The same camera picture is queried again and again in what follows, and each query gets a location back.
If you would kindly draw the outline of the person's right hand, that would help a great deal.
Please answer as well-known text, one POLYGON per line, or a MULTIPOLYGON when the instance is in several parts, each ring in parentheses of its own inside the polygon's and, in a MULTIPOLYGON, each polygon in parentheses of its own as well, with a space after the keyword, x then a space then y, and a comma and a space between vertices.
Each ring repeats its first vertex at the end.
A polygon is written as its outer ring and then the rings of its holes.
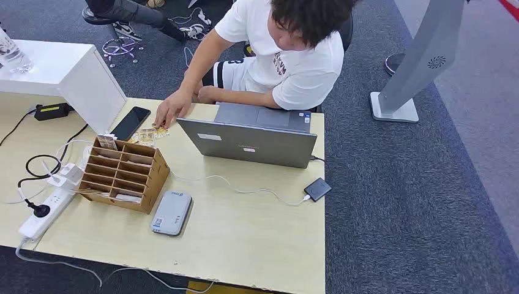
POLYGON ((157 107, 153 126, 168 129, 177 118, 183 118, 190 110, 194 93, 190 90, 178 89, 157 107))

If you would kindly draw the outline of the person's left hand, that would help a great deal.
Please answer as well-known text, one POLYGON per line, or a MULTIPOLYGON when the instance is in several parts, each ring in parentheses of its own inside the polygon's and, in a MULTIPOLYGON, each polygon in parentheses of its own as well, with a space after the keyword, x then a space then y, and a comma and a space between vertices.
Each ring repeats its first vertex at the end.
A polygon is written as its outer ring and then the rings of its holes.
POLYGON ((220 88, 214 86, 203 86, 198 90, 197 99, 202 104, 214 104, 218 102, 220 88))

